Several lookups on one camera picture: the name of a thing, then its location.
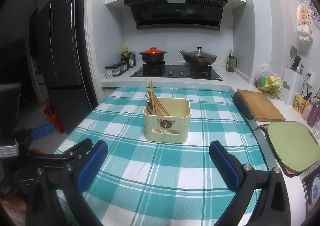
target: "gas stove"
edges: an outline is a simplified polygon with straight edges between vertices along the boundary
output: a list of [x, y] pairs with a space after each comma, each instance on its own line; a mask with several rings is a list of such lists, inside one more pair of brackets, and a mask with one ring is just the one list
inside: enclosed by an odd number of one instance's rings
[[194, 78], [222, 81], [222, 78], [211, 66], [165, 65], [164, 61], [158, 65], [144, 64], [131, 77]]

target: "refrigerator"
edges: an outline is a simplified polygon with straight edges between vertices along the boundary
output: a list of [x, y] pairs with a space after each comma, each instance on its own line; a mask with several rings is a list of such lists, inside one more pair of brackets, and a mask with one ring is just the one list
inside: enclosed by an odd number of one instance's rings
[[64, 131], [71, 133], [97, 105], [96, 101], [89, 100], [88, 95], [94, 92], [89, 91], [92, 86], [84, 83], [81, 72], [75, 0], [51, 0], [37, 15], [36, 34], [50, 102]]

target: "kettle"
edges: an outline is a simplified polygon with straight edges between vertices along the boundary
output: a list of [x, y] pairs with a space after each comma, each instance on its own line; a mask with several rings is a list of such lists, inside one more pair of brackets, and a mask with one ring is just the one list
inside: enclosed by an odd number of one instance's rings
[[233, 73], [236, 67], [238, 67], [238, 59], [230, 53], [227, 58], [227, 71]]

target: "white countertop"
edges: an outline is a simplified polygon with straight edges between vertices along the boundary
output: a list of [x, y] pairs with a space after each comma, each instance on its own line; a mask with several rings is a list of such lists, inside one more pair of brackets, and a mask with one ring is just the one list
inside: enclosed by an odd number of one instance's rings
[[[185, 62], [166, 61], [166, 65], [183, 65]], [[112, 79], [106, 79], [105, 75], [101, 75], [101, 87], [112, 88], [112, 87], [147, 87], [149, 77], [130, 77], [136, 71], [138, 71], [142, 65], [137, 65], [131, 68], [126, 73], [119, 77], [113, 77]], [[214, 89], [220, 91], [229, 91], [232, 95], [238, 90], [251, 90], [259, 91], [253, 85], [248, 84], [236, 73], [229, 73], [226, 71], [225, 66], [213, 64], [213, 69], [220, 75], [223, 81], [204, 80], [204, 79], [190, 79], [190, 78], [168, 78], [168, 77], [152, 77], [153, 86], [160, 88], [205, 88]], [[307, 122], [301, 117], [300, 114], [296, 113], [291, 106], [287, 106], [281, 100], [270, 99], [270, 101], [276, 106], [276, 108], [285, 117], [286, 121], [298, 121], [306, 125], [311, 131], [312, 128]], [[257, 122], [255, 120], [248, 121], [252, 129], [255, 129], [259, 125], [266, 124], [268, 122]], [[268, 168], [271, 170], [275, 166], [279, 166], [275, 160], [271, 149], [265, 139], [265, 136], [261, 130], [254, 132], [260, 148], [264, 154]], [[306, 200], [305, 193], [302, 184], [302, 178], [307, 174], [311, 173], [315, 168], [320, 165], [320, 162], [309, 168], [307, 171], [302, 173], [300, 176], [289, 178], [284, 175], [286, 183], [290, 210], [291, 210], [291, 225], [299, 226], [305, 220], [306, 217]]]

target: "floor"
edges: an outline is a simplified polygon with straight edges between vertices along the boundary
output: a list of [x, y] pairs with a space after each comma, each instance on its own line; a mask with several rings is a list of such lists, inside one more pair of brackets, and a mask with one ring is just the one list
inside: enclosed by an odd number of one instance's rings
[[[20, 106], [16, 129], [20, 129], [21, 127], [37, 128], [49, 122], [49, 119], [43, 112], [43, 106], [39, 105], [35, 99], [26, 106]], [[45, 153], [51, 154], [61, 145], [67, 136], [65, 133], [60, 134], [60, 132], [55, 129], [53, 133], [34, 140], [31, 147], [40, 148]]]

